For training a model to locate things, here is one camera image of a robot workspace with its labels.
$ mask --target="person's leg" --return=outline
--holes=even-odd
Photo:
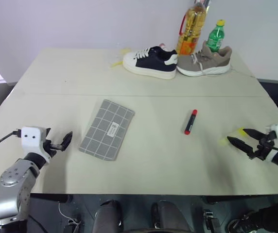
[[[227,226],[230,233],[248,233],[261,228],[278,233],[278,205],[247,214],[242,219],[231,221]]]
[[[122,210],[115,200],[103,203],[97,211],[92,233],[118,233],[122,231]]]
[[[190,231],[189,225],[178,208],[169,201],[159,201],[152,206],[155,227]]]

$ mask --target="bottle cap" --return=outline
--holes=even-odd
[[[226,22],[225,20],[220,19],[220,20],[217,21],[217,26],[224,26],[225,22]]]

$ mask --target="green plastic bottle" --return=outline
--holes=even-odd
[[[216,27],[209,34],[207,46],[212,52],[217,52],[221,47],[223,38],[225,37],[225,32],[223,30],[224,25],[225,21],[223,19],[218,20]]]

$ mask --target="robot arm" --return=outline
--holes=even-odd
[[[254,129],[243,129],[250,137],[259,141],[255,152],[253,148],[235,137],[227,137],[236,148],[245,152],[250,159],[255,157],[278,165],[278,124],[267,127],[267,134]]]
[[[72,132],[60,145],[53,145],[46,139],[49,131],[39,127],[24,127],[19,131],[25,157],[0,176],[0,232],[27,231],[30,193],[36,178],[56,154],[55,150],[64,151],[71,142]]]

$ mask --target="red handle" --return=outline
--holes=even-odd
[[[183,23],[184,23],[184,20],[186,19],[186,15],[183,16],[183,20],[181,22],[181,26],[180,26],[180,31],[179,31],[179,35],[182,35],[182,27],[183,27]]]

